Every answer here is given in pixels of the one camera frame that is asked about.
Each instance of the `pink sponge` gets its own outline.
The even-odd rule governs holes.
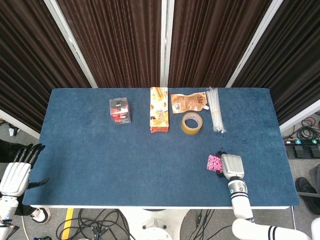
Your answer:
[[[220,157],[209,155],[208,164],[206,165],[206,169],[210,171],[220,171],[222,172],[222,161]]]

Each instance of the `roll of tape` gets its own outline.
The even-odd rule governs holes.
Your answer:
[[[195,120],[198,123],[198,126],[196,128],[188,127],[186,125],[186,120],[188,119]],[[199,132],[200,128],[202,127],[202,123],[203,123],[203,120],[198,113],[188,112],[182,118],[181,128],[186,134],[195,135]]]

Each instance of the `table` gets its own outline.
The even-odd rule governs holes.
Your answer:
[[[205,88],[169,88],[192,94]],[[219,88],[226,133],[213,131],[210,111],[198,112],[196,135],[173,114],[169,132],[150,133],[149,88],[58,88],[52,91],[39,142],[46,145],[23,204],[52,208],[230,208],[228,181],[206,169],[218,151],[242,157],[252,208],[299,204],[270,92]],[[116,125],[109,99],[127,97],[132,123]]]

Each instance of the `dark curtain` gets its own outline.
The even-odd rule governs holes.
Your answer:
[[[40,132],[51,90],[90,87],[42,0],[0,1],[0,109]]]
[[[319,1],[285,0],[232,87],[269,88],[280,124],[319,100]]]
[[[58,0],[101,88],[160,84],[161,0]]]
[[[225,87],[271,0],[175,0],[169,87]]]

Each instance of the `shoe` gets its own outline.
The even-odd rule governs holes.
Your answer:
[[[295,180],[295,189],[297,192],[317,194],[317,191],[305,177],[298,177]],[[320,197],[300,196],[310,212],[320,215]]]
[[[29,217],[38,224],[45,224],[51,218],[51,212],[47,207],[36,208]]]

